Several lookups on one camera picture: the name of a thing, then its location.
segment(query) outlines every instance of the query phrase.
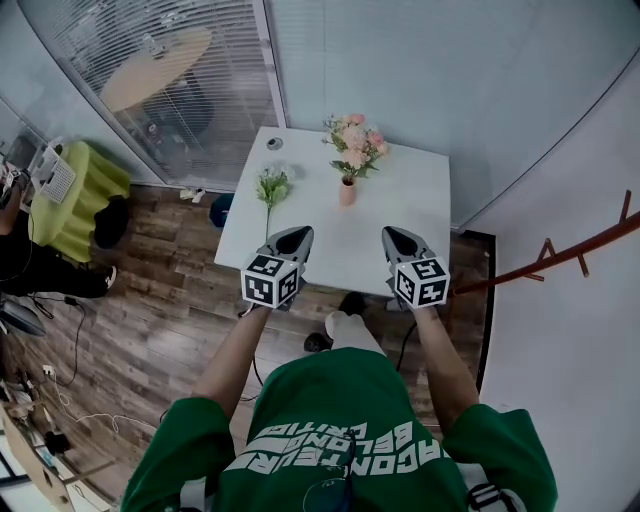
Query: blue object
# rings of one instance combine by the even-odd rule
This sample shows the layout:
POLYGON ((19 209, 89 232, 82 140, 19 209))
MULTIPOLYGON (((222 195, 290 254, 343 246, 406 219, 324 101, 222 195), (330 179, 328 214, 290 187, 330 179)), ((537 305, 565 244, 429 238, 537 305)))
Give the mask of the blue object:
POLYGON ((227 222, 227 214, 233 202, 233 196, 234 194, 222 194, 211 205, 209 218, 215 227, 220 229, 224 228, 224 224, 227 222))

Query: person's leg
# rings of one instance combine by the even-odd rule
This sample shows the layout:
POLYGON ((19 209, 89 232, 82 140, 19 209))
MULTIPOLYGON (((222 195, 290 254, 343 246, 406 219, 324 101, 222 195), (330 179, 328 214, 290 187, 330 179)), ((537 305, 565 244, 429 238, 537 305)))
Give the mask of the person's leg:
POLYGON ((352 347, 385 355, 367 326, 364 325, 360 315, 347 315, 344 311, 334 311, 327 316, 325 327, 327 334, 333 339, 331 350, 352 347))
POLYGON ((29 266, 25 273, 12 283, 11 289, 14 292, 7 290, 7 293, 25 295, 36 292, 58 292, 91 299, 102 297, 107 293, 108 277, 105 272, 76 268, 68 261, 59 258, 49 248, 33 244, 29 266))
POLYGON ((365 309, 364 298, 361 294, 351 292, 347 294, 338 311, 329 314, 325 320, 325 328, 333 344, 320 333, 313 333, 305 340, 305 350, 320 352, 353 347, 371 350, 385 355, 378 342, 371 335, 362 319, 365 309))

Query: sneaker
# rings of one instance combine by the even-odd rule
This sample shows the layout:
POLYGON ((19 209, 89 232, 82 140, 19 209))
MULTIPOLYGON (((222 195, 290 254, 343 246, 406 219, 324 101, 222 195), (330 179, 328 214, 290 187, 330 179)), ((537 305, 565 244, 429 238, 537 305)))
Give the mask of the sneaker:
POLYGON ((362 316, 362 313, 364 312, 366 307, 367 306, 364 303, 364 297, 361 293, 349 292, 347 293, 345 298, 342 299, 342 302, 340 303, 340 307, 338 308, 338 311, 344 311, 349 316, 351 315, 362 316))
POLYGON ((113 286, 113 283, 116 282, 116 275, 118 274, 118 269, 115 265, 112 265, 109 270, 107 270, 105 274, 105 282, 107 283, 107 290, 113 286))
POLYGON ((323 350, 329 350, 330 348, 331 342, 319 332, 309 334, 307 339, 304 340, 305 352, 322 352, 323 350))

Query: round table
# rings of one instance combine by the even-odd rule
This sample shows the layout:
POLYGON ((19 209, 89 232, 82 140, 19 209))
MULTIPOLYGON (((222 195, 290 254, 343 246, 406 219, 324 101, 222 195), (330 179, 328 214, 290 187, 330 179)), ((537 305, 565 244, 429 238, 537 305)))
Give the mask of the round table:
POLYGON ((107 207, 110 198, 129 197, 129 175, 86 142, 66 145, 60 156, 75 171, 76 178, 60 204, 36 194, 31 203, 29 238, 85 263, 91 260, 94 217, 107 207))
POLYGON ((114 114, 142 103, 188 71, 209 48, 211 39, 211 31, 203 27, 157 38, 165 53, 155 58, 143 48, 131 54, 104 84, 100 99, 114 114))

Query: wooden floor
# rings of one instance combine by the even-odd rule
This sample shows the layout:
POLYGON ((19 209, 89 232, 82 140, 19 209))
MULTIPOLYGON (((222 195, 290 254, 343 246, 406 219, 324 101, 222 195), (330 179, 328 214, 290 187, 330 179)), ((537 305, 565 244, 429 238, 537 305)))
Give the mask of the wooden floor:
MULTIPOLYGON (((79 338, 78 376, 69 390, 61 389, 71 400, 69 413, 76 418, 109 413, 158 425, 171 402, 190 393, 195 378, 234 324, 243 307, 239 276, 235 270, 214 264, 220 232, 208 219, 213 199, 209 194, 200 205, 193 205, 180 201, 176 190, 133 188, 129 232, 118 248, 96 254, 99 261, 118 265, 118 280, 106 297, 81 301, 87 318, 79 338)), ((454 280, 486 277, 486 242, 452 235, 451 243, 454 280)), ((345 293, 308 286, 289 313, 273 313, 257 350, 257 368, 263 379, 279 365, 305 356, 305 337, 323 331, 325 316, 337 309, 345 293)), ((380 298, 367 300, 370 307, 365 321, 395 363, 412 317, 385 312, 380 298)), ((63 302, 46 305, 55 315, 53 320, 41 316, 46 338, 5 337, 2 356, 9 378, 21 368, 43 381, 43 364, 53 365, 61 381, 70 378, 81 314, 63 302)), ((474 374, 485 309, 486 297, 471 294, 456 300, 452 316, 453 342, 474 374)), ((446 310, 441 311, 441 316, 445 314, 446 310)), ((415 332, 407 344, 401 374, 416 415, 438 435, 415 332)), ((251 373, 245 394, 254 396, 259 389, 251 373)), ((90 479, 107 499, 117 499, 153 430, 119 420, 116 434, 104 417, 75 423, 65 416, 52 383, 43 382, 39 391, 72 443, 67 459, 77 470, 117 461, 90 479)), ((241 403, 231 423, 237 449, 244 446, 252 411, 253 402, 241 403)))

